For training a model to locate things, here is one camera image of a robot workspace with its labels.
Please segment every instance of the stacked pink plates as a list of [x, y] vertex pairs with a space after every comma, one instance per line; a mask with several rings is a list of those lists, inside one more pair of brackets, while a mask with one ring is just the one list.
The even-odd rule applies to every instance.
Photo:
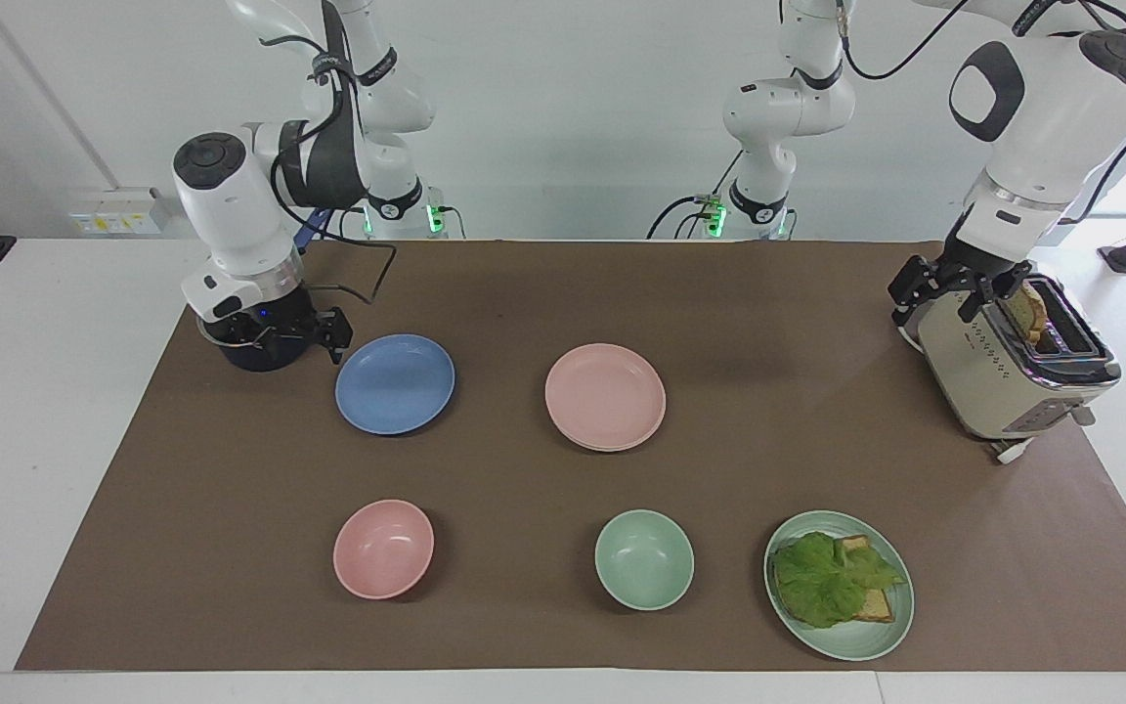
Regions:
[[637, 447], [667, 413], [667, 391], [654, 367], [617, 345], [577, 347], [545, 378], [545, 407], [569, 440], [597, 452]]

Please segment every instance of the lettuce leaf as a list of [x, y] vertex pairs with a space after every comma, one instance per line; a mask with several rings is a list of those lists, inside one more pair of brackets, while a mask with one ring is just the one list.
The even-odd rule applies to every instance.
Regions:
[[841, 549], [839, 541], [810, 532], [772, 556], [776, 582], [789, 615], [814, 627], [855, 617], [866, 589], [888, 589], [902, 580], [870, 547]]

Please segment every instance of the blue plate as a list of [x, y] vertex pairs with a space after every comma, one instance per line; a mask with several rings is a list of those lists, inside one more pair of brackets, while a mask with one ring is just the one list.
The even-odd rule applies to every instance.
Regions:
[[364, 345], [337, 377], [337, 407], [373, 435], [402, 435], [437, 418], [455, 393], [455, 362], [432, 339], [390, 335]]

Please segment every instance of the white table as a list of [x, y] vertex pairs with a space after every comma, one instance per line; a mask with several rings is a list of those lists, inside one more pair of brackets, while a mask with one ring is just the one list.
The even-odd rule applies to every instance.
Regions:
[[[196, 241], [20, 241], [0, 264], [0, 701], [1126, 698], [1126, 674], [5, 674], [184, 306], [176, 282], [203, 257]], [[1126, 374], [1126, 278], [1087, 250], [1037, 258], [1083, 301]], [[1126, 378], [1096, 411], [1089, 436], [1126, 500]]]

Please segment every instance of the white wall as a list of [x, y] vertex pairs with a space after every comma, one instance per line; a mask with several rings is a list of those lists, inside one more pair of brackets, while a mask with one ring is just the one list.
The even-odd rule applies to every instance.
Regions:
[[[721, 122], [729, 89], [786, 72], [774, 0], [378, 8], [440, 106], [432, 130], [408, 137], [421, 173], [476, 237], [642, 237], [736, 152]], [[908, 0], [863, 3], [859, 62], [887, 68], [941, 17]], [[0, 0], [0, 18], [124, 186], [168, 189], [171, 154], [194, 134], [300, 115], [305, 66], [259, 48], [222, 0]], [[948, 88], [971, 50], [1004, 34], [957, 18], [897, 78], [859, 81], [847, 130], [796, 140], [798, 234], [941, 237], [988, 155], [953, 124]]]

